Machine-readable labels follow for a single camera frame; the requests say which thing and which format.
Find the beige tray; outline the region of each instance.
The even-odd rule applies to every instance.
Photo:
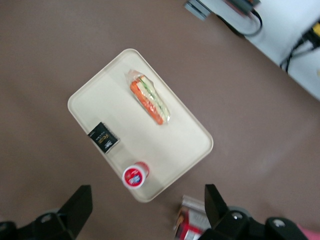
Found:
[[[130,69],[153,81],[170,110],[168,124],[157,125],[134,98],[125,78]],[[148,164],[143,186],[130,190],[139,202],[154,199],[213,148],[212,136],[134,49],[121,52],[75,92],[68,109],[86,134],[103,122],[120,138],[107,154],[97,147],[119,178],[137,161]]]

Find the black packet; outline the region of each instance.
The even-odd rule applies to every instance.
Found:
[[[119,139],[102,122],[100,122],[88,136],[106,154],[119,142]]]

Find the wrapped sandwich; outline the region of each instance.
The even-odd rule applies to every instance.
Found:
[[[130,70],[126,78],[131,91],[156,123],[159,125],[167,123],[170,112],[158,95],[154,83],[135,70]]]

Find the red and white cup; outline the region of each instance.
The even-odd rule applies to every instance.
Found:
[[[122,182],[128,189],[140,188],[149,175],[149,167],[143,161],[138,161],[124,170]]]

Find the floor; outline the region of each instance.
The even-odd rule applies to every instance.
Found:
[[[79,240],[173,239],[183,195],[215,184],[264,222],[320,231],[320,102],[216,16],[184,0],[0,1],[0,216],[22,227],[83,184],[93,212]],[[69,97],[138,50],[213,136],[212,152],[139,203],[69,113]]]

